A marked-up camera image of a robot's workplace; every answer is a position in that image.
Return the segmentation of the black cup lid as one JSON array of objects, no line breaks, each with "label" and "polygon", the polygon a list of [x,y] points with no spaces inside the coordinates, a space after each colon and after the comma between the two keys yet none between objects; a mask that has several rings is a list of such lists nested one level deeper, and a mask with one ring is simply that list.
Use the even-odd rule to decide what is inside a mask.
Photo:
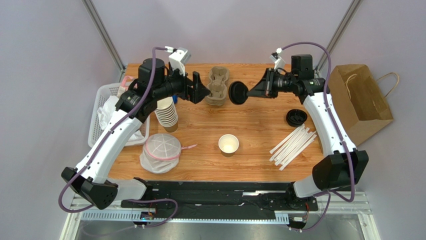
[{"label": "black cup lid", "polygon": [[228,96],[234,105],[242,105],[248,99],[248,87],[241,81],[234,81],[229,85]]}]

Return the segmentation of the paper coffee cup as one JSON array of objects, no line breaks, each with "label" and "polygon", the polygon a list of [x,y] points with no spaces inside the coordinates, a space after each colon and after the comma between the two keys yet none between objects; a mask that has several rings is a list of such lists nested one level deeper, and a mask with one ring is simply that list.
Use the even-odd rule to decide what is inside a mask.
[{"label": "paper coffee cup", "polygon": [[231,157],[239,149],[240,142],[235,135],[225,134],[218,140],[218,147],[224,157]]}]

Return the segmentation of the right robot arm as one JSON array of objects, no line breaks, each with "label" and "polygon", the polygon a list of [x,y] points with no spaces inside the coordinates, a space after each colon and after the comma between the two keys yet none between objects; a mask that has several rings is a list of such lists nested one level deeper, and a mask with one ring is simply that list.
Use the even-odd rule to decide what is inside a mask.
[{"label": "right robot arm", "polygon": [[293,93],[299,98],[314,123],[324,155],[324,159],[313,167],[310,176],[292,184],[294,195],[301,199],[355,186],[369,156],[366,151],[358,150],[345,132],[325,79],[315,77],[310,54],[293,55],[290,72],[266,69],[261,80],[243,94],[243,99],[274,99],[280,92]]}]

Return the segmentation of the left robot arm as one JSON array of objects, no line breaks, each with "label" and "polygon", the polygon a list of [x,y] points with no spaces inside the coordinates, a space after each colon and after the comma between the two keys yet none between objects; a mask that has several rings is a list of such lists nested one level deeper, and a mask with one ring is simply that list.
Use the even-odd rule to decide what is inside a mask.
[{"label": "left robot arm", "polygon": [[198,72],[193,71],[189,79],[185,71],[166,65],[161,59],[145,59],[138,67],[138,77],[121,94],[101,137],[76,167],[65,167],[62,171],[65,188],[71,188],[89,202],[90,208],[99,210],[114,201],[141,200],[147,189],[142,179],[118,181],[108,178],[119,153],[158,108],[158,101],[178,96],[197,104],[209,94]]}]

